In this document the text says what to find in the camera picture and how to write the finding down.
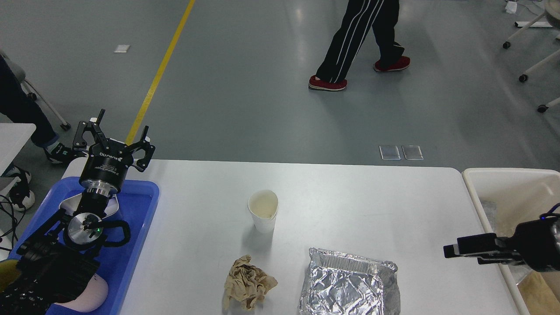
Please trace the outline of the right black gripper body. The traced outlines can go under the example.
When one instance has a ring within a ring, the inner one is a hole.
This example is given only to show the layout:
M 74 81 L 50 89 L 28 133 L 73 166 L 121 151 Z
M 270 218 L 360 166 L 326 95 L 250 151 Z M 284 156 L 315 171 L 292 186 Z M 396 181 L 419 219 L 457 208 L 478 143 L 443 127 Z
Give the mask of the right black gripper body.
M 534 271 L 551 273 L 560 270 L 558 218 L 518 224 L 510 237 L 510 245 Z

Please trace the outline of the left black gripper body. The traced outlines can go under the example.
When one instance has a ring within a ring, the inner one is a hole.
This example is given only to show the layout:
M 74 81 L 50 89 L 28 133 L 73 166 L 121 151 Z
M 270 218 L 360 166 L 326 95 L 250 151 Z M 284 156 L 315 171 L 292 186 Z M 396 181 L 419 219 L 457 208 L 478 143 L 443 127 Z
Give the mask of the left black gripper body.
M 133 162 L 132 155 L 120 156 L 126 145 L 124 142 L 108 140 L 108 145 L 95 143 L 88 148 L 88 157 L 79 178 L 80 185 L 90 188 L 94 182 L 104 182 L 110 188 L 110 195 L 121 191 L 128 167 Z

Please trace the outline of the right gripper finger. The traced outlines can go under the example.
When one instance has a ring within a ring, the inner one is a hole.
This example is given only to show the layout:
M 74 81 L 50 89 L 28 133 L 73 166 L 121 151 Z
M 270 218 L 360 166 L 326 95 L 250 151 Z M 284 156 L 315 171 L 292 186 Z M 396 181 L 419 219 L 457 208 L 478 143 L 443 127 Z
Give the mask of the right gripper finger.
M 502 264 L 502 265 L 512 265 L 512 266 L 523 266 L 525 265 L 524 259 L 520 256 L 507 256 L 507 255 L 481 255 L 477 257 L 477 262 L 479 265 L 485 264 Z
M 505 237 L 495 233 L 485 233 L 459 237 L 453 245 L 443 247 L 447 259 L 458 257 L 477 257 L 480 259 L 506 259 L 512 256 L 512 249 L 505 243 Z

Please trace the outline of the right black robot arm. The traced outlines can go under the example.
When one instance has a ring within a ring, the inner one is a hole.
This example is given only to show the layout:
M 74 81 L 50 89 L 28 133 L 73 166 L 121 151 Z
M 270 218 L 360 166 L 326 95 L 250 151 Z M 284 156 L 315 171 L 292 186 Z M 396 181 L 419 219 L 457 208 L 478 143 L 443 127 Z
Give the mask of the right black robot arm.
M 527 266 L 538 273 L 560 269 L 559 205 L 540 214 L 537 220 L 517 225 L 511 237 L 485 233 L 460 237 L 454 245 L 443 247 L 444 257 L 476 258 L 478 264 Z

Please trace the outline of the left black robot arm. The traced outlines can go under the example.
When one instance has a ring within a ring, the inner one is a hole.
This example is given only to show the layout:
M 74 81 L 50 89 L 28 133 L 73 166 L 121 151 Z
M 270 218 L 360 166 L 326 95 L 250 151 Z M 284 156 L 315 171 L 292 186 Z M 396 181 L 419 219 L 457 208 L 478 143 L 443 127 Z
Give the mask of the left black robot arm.
M 125 220 L 108 219 L 110 199 L 121 192 L 129 168 L 143 172 L 155 151 L 145 126 L 131 145 L 107 138 L 96 119 L 80 122 L 74 148 L 88 153 L 79 178 L 84 191 L 75 210 L 58 209 L 16 253 L 20 275 L 1 292 L 3 315 L 44 315 L 54 303 L 74 301 L 100 267 L 101 249 L 131 240 Z

